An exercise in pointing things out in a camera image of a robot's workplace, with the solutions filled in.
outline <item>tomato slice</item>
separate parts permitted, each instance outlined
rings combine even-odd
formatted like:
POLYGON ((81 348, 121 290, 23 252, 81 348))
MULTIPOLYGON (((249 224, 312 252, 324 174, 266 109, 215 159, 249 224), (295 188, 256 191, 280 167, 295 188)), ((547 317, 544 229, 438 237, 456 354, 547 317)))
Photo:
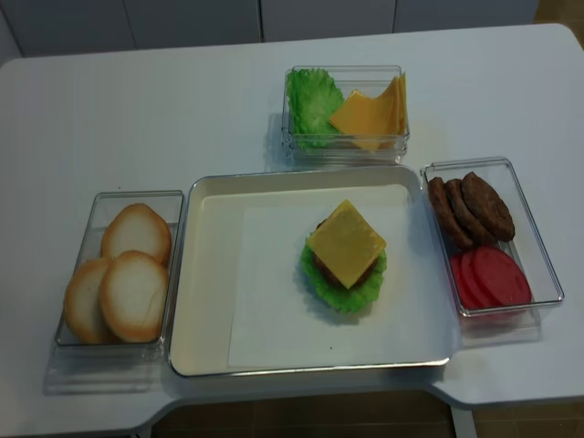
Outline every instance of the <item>tomato slice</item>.
POLYGON ((475 272, 472 269, 472 261, 475 256, 475 251, 476 250, 464 253, 460 263, 460 270, 466 288, 468 289, 469 294, 471 294, 479 304, 480 308, 496 308, 501 306, 503 303, 497 300, 496 297, 478 281, 475 272))
POLYGON ((513 306, 532 301, 526 276, 515 260, 503 251, 490 246, 477 248, 471 268, 479 286, 486 289, 501 305, 513 306))
POLYGON ((458 289, 458 297, 464 308, 470 310, 481 308, 475 297, 468 292, 466 284, 463 281, 463 274, 460 269, 461 258, 462 256, 460 254, 453 255, 450 258, 450 267, 453 270, 454 281, 456 282, 456 288, 458 289))

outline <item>cheddar cheese slice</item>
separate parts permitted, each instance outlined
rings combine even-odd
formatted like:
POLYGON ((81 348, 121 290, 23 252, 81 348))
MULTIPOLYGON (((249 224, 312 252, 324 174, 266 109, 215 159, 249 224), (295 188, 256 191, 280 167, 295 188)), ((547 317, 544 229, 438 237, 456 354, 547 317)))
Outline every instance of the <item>cheddar cheese slice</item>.
MULTIPOLYGON (((381 95, 376 99, 354 90, 345 103, 328 120, 332 126, 348 135, 387 134, 388 116, 393 108, 393 96, 381 95)), ((355 141, 362 149, 375 151, 375 141, 355 141)))
POLYGON ((359 214, 343 201, 308 238, 308 247, 340 283, 351 288, 385 249, 385 241, 359 214))
POLYGON ((387 124, 388 134, 397 134, 400 130, 400 112, 402 104, 400 102, 400 79, 396 76, 388 86, 390 96, 393 96, 393 105, 391 107, 391 114, 387 124))
POLYGON ((401 103, 401 114, 400 114, 400 131, 399 134, 403 134, 405 132, 405 128, 408 124, 407 121, 407 100, 406 100, 406 93, 405 93, 405 72, 403 72, 400 76, 400 103, 401 103))

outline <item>tray rim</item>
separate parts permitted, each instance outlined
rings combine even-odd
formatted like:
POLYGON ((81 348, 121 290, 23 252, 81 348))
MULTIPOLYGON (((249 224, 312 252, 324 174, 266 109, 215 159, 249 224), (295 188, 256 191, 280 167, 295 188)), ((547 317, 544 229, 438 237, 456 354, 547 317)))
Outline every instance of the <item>tray rim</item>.
MULTIPOLYGON (((393 165, 384 165, 384 166, 374 166, 374 169, 385 169, 385 170, 392 170, 396 168, 402 168, 406 172, 415 176, 417 181, 417 187, 421 195, 423 195, 423 187, 420 184, 420 178, 418 177, 418 173, 411 168, 410 166, 405 166, 403 164, 393 164, 393 165)), ((234 173, 234 174, 225 174, 225 175, 209 175, 199 178, 195 181, 195 183, 189 189, 188 198, 186 203, 184 203, 184 218, 182 220, 182 240, 181 240, 181 247, 180 247, 180 263, 177 267, 177 276, 176 276, 176 294, 174 300, 174 307, 176 307, 176 301, 178 299, 178 286, 180 284, 180 277, 181 277, 181 269, 183 266, 183 248, 184 248, 184 236, 185 236, 185 229, 187 225, 188 213, 190 210, 191 205, 191 197, 193 194, 193 190, 203 181, 212 180, 212 179, 220 179, 220 178, 237 178, 237 177, 267 177, 267 176, 278 176, 278 175, 303 175, 303 174, 332 174, 332 173, 340 173, 340 172, 366 172, 370 171, 371 166, 360 166, 360 167, 351 167, 346 169, 316 169, 316 170, 307 170, 307 171, 293 171, 293 172, 254 172, 254 173, 234 173)), ((428 216, 428 210, 425 209, 425 214, 428 216)), ((428 226, 431 227, 432 219, 430 217, 426 217, 428 220, 428 226)), ((398 369, 398 368, 433 368, 433 367, 441 367, 448 363, 452 356, 455 354, 456 349, 451 353, 450 356, 446 358, 442 358, 439 360, 425 360, 425 361, 415 361, 415 362, 393 362, 393 363, 374 363, 374 364, 358 364, 358 365, 328 365, 328 366, 316 366, 316 367, 291 367, 291 368, 276 368, 270 370, 241 370, 241 371, 225 371, 225 372, 212 372, 212 373, 204 373, 204 374, 183 374, 178 371, 174 364, 172 363, 172 356, 171 356, 171 346, 172 346, 172 335, 174 332, 174 314, 172 315, 172 324, 169 329, 169 333, 167 335, 168 342, 165 342, 164 352, 166 356, 166 362, 168 363, 170 369, 174 374, 182 379, 188 380, 195 380, 201 378, 223 378, 223 377, 244 377, 244 376, 266 376, 272 374, 293 374, 293 373, 302 373, 302 372, 317 372, 317 371, 339 371, 339 370, 379 370, 379 369, 398 369)))

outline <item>floor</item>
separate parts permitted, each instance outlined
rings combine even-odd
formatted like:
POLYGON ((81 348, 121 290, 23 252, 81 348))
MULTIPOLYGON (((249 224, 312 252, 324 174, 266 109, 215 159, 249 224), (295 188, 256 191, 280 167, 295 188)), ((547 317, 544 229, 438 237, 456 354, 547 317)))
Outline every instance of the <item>floor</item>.
MULTIPOLYGON (((536 23, 568 26, 584 47, 584 0, 541 0, 536 23)), ((584 438, 584 400, 473 412, 478 438, 584 438)), ((181 408, 157 438, 449 438, 448 406, 420 391, 238 402, 181 408)))
POLYGON ((536 23, 562 23, 584 47, 584 0, 539 0, 536 23))

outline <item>table leg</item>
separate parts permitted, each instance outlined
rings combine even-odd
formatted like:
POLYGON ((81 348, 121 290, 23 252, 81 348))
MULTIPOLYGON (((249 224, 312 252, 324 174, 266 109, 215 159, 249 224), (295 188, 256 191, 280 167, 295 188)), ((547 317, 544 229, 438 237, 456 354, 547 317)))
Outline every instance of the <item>table leg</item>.
POLYGON ((472 411, 462 411, 451 406, 450 414, 453 416, 456 438, 476 438, 475 420, 473 419, 472 411))

